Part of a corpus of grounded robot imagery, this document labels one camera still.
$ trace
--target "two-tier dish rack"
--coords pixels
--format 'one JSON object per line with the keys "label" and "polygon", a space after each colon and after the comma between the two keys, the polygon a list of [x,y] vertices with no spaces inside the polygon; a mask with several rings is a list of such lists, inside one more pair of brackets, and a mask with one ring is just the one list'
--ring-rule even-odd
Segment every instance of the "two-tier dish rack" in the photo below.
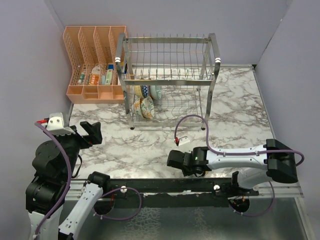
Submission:
{"label": "two-tier dish rack", "polygon": [[[174,127],[186,115],[203,117],[202,86],[209,86],[202,88],[208,91],[204,118],[209,119],[221,65],[214,33],[208,37],[126,37],[125,33],[120,33],[115,56],[115,68],[123,90],[130,129],[133,130],[135,126]],[[135,85],[161,86],[162,98],[153,101],[154,119],[144,119],[131,110],[136,96],[129,96],[127,86]],[[203,121],[196,117],[187,118],[181,125],[196,125],[205,129]]]}

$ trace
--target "marble tabletop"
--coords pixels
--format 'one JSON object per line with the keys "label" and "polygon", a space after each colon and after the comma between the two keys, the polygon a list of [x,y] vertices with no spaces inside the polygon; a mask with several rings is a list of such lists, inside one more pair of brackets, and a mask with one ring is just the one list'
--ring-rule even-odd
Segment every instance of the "marble tabletop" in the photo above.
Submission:
{"label": "marble tabletop", "polygon": [[[204,87],[201,89],[204,107],[207,92]],[[169,152],[177,149],[174,127],[136,126],[130,130],[123,104],[75,104],[70,125],[76,125],[83,135],[86,132],[80,127],[82,121],[101,122],[103,141],[80,151],[83,163],[78,179],[86,179],[94,171],[111,178],[183,177],[181,170],[166,166]],[[209,142],[217,148],[247,148],[273,137],[251,68],[220,70],[208,125]],[[206,132],[200,127],[181,127],[177,135],[188,136],[191,148],[206,145]],[[222,168],[205,177],[230,177],[237,170]]]}

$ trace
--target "gray floor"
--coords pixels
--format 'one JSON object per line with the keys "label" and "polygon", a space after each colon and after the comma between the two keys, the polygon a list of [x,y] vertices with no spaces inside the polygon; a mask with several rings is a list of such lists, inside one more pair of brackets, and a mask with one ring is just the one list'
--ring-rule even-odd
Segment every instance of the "gray floor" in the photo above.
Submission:
{"label": "gray floor", "polygon": [[[248,213],[259,213],[270,199],[252,199]],[[75,202],[63,206],[61,221]],[[131,215],[135,209],[114,209],[113,217]],[[78,240],[306,240],[294,198],[278,198],[271,212],[242,217],[231,208],[143,208],[128,221],[100,220],[90,214]]]}

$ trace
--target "wall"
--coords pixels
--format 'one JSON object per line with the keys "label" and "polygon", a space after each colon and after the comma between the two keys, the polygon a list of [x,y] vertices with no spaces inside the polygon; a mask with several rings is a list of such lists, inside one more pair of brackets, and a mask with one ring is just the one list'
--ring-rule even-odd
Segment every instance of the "wall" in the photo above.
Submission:
{"label": "wall", "polygon": [[126,25],[139,34],[215,32],[223,64],[257,64],[286,0],[50,0],[64,26]]}
{"label": "wall", "polygon": [[320,239],[320,1],[294,0],[256,67],[276,137],[305,154],[298,177]]}
{"label": "wall", "polygon": [[32,160],[48,138],[34,126],[68,111],[70,63],[62,33],[42,0],[1,0],[0,7],[0,239],[27,239],[25,191]]}

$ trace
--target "utensil organizer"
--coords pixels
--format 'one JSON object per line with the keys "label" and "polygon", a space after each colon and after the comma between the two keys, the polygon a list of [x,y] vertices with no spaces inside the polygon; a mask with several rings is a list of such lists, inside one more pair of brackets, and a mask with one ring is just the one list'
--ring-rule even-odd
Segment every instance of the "utensil organizer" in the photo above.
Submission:
{"label": "utensil organizer", "polygon": [[[130,129],[133,130],[135,126],[174,127],[183,116],[196,114],[203,117],[202,86],[209,86],[208,90],[203,88],[207,91],[204,118],[208,120],[220,65],[220,52],[214,33],[208,37],[126,37],[125,33],[121,33],[115,53],[115,68],[123,90]],[[162,99],[153,102],[154,119],[144,119],[133,113],[131,105],[135,102],[135,96],[129,98],[127,86],[130,85],[162,87]],[[187,118],[181,124],[205,129],[205,124],[197,117]]]}
{"label": "utensil organizer", "polygon": [[[111,85],[102,85],[102,75],[108,64],[115,66],[116,43],[120,33],[127,35],[125,26],[67,26],[63,41],[70,58],[72,76],[66,92],[74,104],[123,104],[122,86],[114,69]],[[98,85],[88,85],[94,66],[100,65]],[[82,84],[81,73],[86,70]]]}

